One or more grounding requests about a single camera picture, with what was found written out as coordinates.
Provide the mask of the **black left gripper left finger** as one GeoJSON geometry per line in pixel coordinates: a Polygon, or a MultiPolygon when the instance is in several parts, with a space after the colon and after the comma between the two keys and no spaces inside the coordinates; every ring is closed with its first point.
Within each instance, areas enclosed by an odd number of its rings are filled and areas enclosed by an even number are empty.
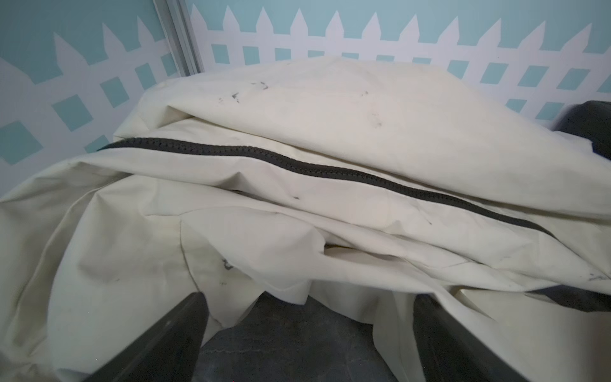
{"type": "Polygon", "coordinates": [[[87,382],[190,381],[208,323],[201,292],[189,294],[87,382]]]}

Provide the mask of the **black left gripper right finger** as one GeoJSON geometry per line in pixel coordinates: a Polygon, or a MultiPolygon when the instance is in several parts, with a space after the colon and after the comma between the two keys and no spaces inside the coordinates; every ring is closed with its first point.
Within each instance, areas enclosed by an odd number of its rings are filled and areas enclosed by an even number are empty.
{"type": "Polygon", "coordinates": [[[429,294],[415,299],[413,331],[427,381],[524,381],[429,294]]]}

